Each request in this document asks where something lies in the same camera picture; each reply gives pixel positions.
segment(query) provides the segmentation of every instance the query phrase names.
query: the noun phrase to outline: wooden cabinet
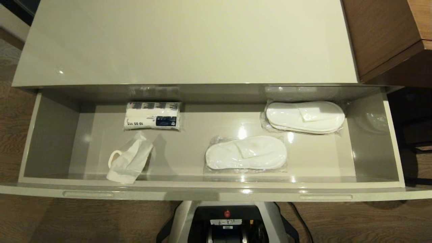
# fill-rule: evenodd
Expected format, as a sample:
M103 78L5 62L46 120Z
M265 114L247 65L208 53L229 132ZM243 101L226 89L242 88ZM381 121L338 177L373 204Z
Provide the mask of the wooden cabinet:
M343 0L360 82L432 87L429 0Z

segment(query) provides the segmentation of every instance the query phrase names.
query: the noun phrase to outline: wooden floor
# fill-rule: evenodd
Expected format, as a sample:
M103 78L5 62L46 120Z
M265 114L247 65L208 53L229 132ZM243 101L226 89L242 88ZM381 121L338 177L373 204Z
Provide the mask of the wooden floor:
M11 88L0 62L0 181L16 182L35 96ZM418 155L432 178L432 156ZM176 204L0 195L0 242L154 242ZM308 242L286 203L283 215ZM316 242L432 242L432 200L296 203Z

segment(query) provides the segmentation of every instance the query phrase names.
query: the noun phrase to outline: black cable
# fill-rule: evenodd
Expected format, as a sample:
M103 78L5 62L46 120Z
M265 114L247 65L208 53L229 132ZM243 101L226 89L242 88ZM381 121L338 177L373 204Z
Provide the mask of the black cable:
M297 210L297 207L294 205L294 203L292 202L288 202L288 204L292 207L292 209L294 210L295 215L297 216L297 218L299 218L300 222L302 223L303 227L306 230L306 233L309 236L309 239L311 239L311 242L314 243L314 238L312 237L311 231L309 230L307 224L305 223L305 221L303 220L303 218L301 217L299 211Z

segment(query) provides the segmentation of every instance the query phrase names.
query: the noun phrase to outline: plastic packaging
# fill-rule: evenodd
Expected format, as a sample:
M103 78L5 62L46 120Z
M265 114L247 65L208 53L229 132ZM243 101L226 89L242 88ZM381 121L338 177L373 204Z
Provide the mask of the plastic packaging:
M206 151L206 173L286 171L286 134L244 139L215 137Z
M180 130L180 105L181 102L129 102L124 128Z
M331 134L340 131L345 114L340 106L328 101L268 101L260 120L263 129L270 132Z
M108 161L107 179L123 184L133 184L146 166L153 144L139 131L122 148L114 151Z

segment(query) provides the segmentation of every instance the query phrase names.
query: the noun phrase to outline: drawer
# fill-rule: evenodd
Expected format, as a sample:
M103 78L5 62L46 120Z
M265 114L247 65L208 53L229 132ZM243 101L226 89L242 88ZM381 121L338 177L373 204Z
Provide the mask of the drawer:
M2 184L0 192L133 200L432 198L432 191L405 187L389 105L380 88L244 84L131 90L130 86L40 90L19 180ZM155 147L137 181L132 185L108 181L105 176L111 152L136 133L123 130L125 102L172 100L172 93L184 102L182 131L146 130ZM259 117L269 99L334 101L342 104L346 119L335 134L286 133L286 172L206 172L204 154L213 137L268 133L261 128Z

